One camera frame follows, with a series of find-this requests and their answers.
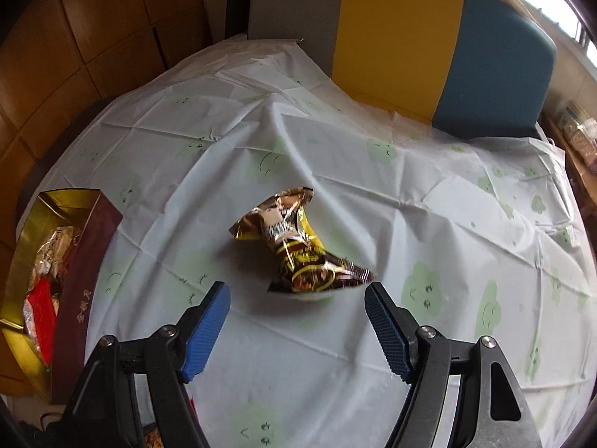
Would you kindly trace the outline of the brown gold foil packet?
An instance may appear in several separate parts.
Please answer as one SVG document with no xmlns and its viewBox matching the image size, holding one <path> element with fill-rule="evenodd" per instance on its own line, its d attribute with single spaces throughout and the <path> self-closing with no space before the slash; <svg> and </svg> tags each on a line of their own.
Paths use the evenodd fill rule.
<svg viewBox="0 0 597 448">
<path fill-rule="evenodd" d="M 268 287 L 270 293 L 319 298 L 372 279 L 371 270 L 324 246 L 307 218 L 306 205 L 313 196 L 310 187 L 280 191 L 230 227 L 234 239 L 260 241 L 273 252 L 277 272 Z"/>
</svg>

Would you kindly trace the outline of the wooden side shelf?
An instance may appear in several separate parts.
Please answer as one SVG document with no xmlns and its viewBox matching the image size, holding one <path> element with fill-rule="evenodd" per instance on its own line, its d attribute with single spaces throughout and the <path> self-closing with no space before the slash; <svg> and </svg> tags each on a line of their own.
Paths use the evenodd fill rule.
<svg viewBox="0 0 597 448">
<path fill-rule="evenodd" d="M 546 135 L 566 153 L 566 170 L 572 183 L 575 197 L 584 218 L 596 215 L 596 176 L 585 165 L 582 157 L 567 142 L 563 132 L 554 120 L 544 111 L 540 114 L 539 123 Z"/>
</svg>

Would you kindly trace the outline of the grey yellow blue chair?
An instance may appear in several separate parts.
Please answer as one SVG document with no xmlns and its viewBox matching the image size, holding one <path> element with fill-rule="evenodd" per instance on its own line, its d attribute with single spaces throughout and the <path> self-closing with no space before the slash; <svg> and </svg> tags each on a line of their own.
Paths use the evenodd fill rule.
<svg viewBox="0 0 597 448">
<path fill-rule="evenodd" d="M 250 0 L 248 36 L 297 41 L 352 99 L 461 139 L 532 136 L 556 60 L 502 0 Z"/>
</svg>

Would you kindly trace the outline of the white green-cloud tablecloth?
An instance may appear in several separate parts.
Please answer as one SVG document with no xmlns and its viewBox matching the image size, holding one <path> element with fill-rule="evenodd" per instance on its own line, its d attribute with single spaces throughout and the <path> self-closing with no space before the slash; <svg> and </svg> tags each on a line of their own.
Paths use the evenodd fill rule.
<svg viewBox="0 0 597 448">
<path fill-rule="evenodd" d="M 232 307 L 189 391 L 215 447 L 381 447 L 408 388 L 355 288 L 268 292 L 269 248 L 230 227 L 280 191 L 332 253 L 449 338 L 494 337 L 541 442 L 564 443 L 596 377 L 596 268 L 565 155 L 458 141 L 353 101 L 294 43 L 225 41 L 108 105 L 40 181 L 97 188 L 124 217 L 87 340 L 143 337 L 216 281 Z"/>
</svg>

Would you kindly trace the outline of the maroon gold gift box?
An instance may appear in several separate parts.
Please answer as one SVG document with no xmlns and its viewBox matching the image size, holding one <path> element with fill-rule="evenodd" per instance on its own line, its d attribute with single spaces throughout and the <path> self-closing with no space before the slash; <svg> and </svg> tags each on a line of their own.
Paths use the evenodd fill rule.
<svg viewBox="0 0 597 448">
<path fill-rule="evenodd" d="M 90 312 L 100 266 L 121 223 L 118 209 L 98 189 L 68 188 L 37 194 L 17 237 L 7 278 L 1 287 L 1 391 L 36 394 L 63 404 L 85 363 Z M 35 253 L 53 228 L 73 225 L 82 231 L 74 261 L 62 283 L 54 333 L 54 362 L 44 367 L 25 327 L 23 304 Z"/>
</svg>

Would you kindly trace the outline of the white pastry packet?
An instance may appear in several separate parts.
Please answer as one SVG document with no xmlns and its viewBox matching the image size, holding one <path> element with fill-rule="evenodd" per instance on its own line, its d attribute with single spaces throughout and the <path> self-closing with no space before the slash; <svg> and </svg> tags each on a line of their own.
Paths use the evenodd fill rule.
<svg viewBox="0 0 597 448">
<path fill-rule="evenodd" d="M 82 231 L 73 225 L 53 228 L 35 253 L 28 289 L 43 277 L 62 283 L 74 261 Z"/>
</svg>

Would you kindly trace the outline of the long red snack packet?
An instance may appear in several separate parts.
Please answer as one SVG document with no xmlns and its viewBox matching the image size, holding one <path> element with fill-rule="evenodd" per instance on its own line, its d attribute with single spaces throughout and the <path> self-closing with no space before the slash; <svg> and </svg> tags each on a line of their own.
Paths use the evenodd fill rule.
<svg viewBox="0 0 597 448">
<path fill-rule="evenodd" d="M 44 367 L 54 362 L 54 333 L 58 322 L 59 296 L 48 276 L 40 277 L 27 292 L 23 304 L 23 318 L 27 335 L 31 338 Z"/>
</svg>

